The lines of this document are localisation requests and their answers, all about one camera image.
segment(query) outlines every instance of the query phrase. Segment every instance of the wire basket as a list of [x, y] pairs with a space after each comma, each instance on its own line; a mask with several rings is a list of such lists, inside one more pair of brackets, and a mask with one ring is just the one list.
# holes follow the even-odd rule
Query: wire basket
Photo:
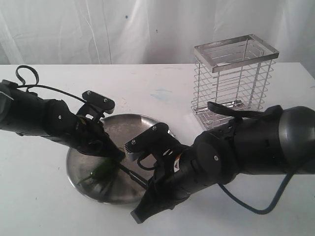
[[250, 34], [196, 46], [194, 54], [197, 62], [191, 108], [206, 130], [231, 119], [209, 111], [208, 101], [235, 110], [262, 109], [278, 50]]

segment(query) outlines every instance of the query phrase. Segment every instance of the tabletop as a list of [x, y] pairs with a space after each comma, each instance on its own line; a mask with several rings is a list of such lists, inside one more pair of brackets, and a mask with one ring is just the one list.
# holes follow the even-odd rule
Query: tabletop
[[[1, 65], [0, 78], [18, 82], [16, 65]], [[143, 114], [169, 125], [179, 141], [191, 145], [202, 128], [192, 114], [194, 66], [34, 65], [40, 84], [80, 96], [86, 90], [116, 102], [113, 115]], [[27, 83], [31, 73], [21, 71]], [[264, 108], [303, 105], [315, 110], [315, 80], [300, 63], [276, 63]], [[72, 112], [81, 103], [53, 91], [34, 88], [42, 98], [63, 99]], [[67, 147], [41, 137], [0, 132], [1, 235], [313, 235], [315, 176], [294, 176], [279, 204], [267, 215], [242, 208], [216, 185], [138, 225], [136, 206], [94, 202], [70, 184]], [[238, 175], [227, 188], [256, 208], [265, 208], [283, 176]]]

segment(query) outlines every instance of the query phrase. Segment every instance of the green vegetable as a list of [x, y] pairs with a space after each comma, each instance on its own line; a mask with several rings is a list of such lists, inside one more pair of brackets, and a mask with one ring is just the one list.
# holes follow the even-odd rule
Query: green vegetable
[[116, 162], [111, 158], [106, 158], [104, 162], [91, 171], [88, 177], [80, 180], [77, 184], [81, 184], [88, 179], [103, 180], [115, 170], [117, 170]]

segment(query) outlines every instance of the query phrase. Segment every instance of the white curtain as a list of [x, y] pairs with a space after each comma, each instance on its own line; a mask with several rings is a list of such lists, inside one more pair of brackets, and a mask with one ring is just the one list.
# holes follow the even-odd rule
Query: white curtain
[[254, 33], [315, 76], [314, 24], [314, 0], [0, 0], [0, 63], [192, 63]]

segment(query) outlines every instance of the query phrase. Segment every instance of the metal utensil holder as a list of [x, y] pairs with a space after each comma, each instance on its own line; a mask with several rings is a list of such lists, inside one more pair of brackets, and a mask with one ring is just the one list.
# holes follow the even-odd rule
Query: metal utensil holder
[[231, 117], [208, 110], [207, 102], [235, 110], [262, 109], [266, 86], [279, 51], [254, 34], [196, 46], [192, 110], [206, 130]]

